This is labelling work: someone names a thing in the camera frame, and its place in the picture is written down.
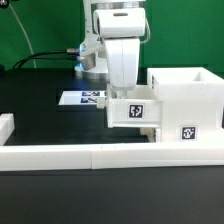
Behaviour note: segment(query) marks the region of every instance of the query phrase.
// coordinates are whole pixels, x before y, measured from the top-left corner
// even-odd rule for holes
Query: cable
[[[30,39],[29,39],[29,37],[28,37],[28,35],[27,35],[27,32],[26,32],[26,30],[25,30],[25,28],[24,28],[22,22],[20,21],[18,15],[17,15],[17,13],[16,13],[16,11],[14,10],[14,8],[13,8],[13,6],[12,6],[11,4],[9,4],[9,8],[11,9],[11,11],[12,11],[12,13],[13,13],[13,15],[14,15],[16,21],[18,22],[18,24],[19,24],[19,26],[20,26],[20,28],[21,28],[21,30],[22,30],[24,36],[25,36],[25,39],[26,39],[27,44],[28,44],[29,49],[30,49],[30,53],[31,53],[31,54],[34,54],[32,44],[31,44],[31,42],[30,42]],[[37,68],[35,59],[33,60],[33,65],[34,65],[34,68]]]
[[[56,51],[46,51],[46,52],[40,52],[40,53],[36,53],[33,55],[28,56],[27,58],[24,58],[18,62],[16,62],[16,64],[13,66],[13,69],[20,69],[22,68],[22,66],[28,62],[29,60],[32,59],[42,59],[42,60],[61,60],[61,59],[66,59],[66,60],[77,60],[77,56],[78,56],[78,52],[75,52],[73,54],[69,54],[70,57],[67,58],[43,58],[43,57],[39,57],[39,56],[45,56],[45,55],[56,55],[56,54],[67,54],[67,51],[65,50],[56,50]]]
[[[145,20],[145,24],[146,24],[147,37],[145,40],[141,41],[140,44],[146,44],[150,40],[151,32],[150,32],[150,27],[149,27],[149,23],[147,19]]]

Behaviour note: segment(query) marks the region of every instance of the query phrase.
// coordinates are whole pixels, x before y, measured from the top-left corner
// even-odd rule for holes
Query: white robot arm
[[[139,37],[144,35],[146,24],[145,10],[141,7],[144,1],[84,0],[86,20],[89,21],[86,25],[91,29],[93,22],[98,41],[95,45],[93,41],[92,47],[81,55],[105,50],[109,81],[117,98],[125,98],[137,82]]]

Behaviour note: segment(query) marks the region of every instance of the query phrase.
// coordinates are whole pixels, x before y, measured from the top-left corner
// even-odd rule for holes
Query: green background
[[[11,2],[34,52],[78,47],[84,38],[82,0]],[[141,67],[203,66],[224,72],[223,0],[147,0],[150,42],[141,47]],[[10,8],[0,10],[0,63],[7,69],[30,55]],[[37,61],[37,67],[72,67],[71,61]]]

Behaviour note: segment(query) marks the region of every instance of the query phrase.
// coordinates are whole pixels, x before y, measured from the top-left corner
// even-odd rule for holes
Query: white plastic edge
[[[0,147],[0,171],[204,165],[224,165],[222,143]]]
[[[4,145],[15,129],[13,114],[0,116],[0,146]]]

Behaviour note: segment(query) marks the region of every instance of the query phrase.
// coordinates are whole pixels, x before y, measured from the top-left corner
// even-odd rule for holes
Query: black cable
[[[39,56],[44,56],[44,55],[55,55],[55,54],[67,54],[67,51],[65,50],[56,50],[56,51],[45,51],[45,52],[40,52],[40,53],[36,53],[36,54],[33,54],[33,55],[30,55],[28,56],[27,58],[24,58],[18,62],[16,62],[16,64],[13,66],[13,69],[19,69],[19,68],[22,68],[22,66],[29,60],[32,60],[32,59],[41,59],[41,58],[38,58]],[[78,56],[78,53],[75,53],[73,55],[73,57],[70,57],[70,58],[63,58],[63,59],[67,59],[67,60],[76,60],[76,56]],[[57,58],[42,58],[43,60],[57,60]]]

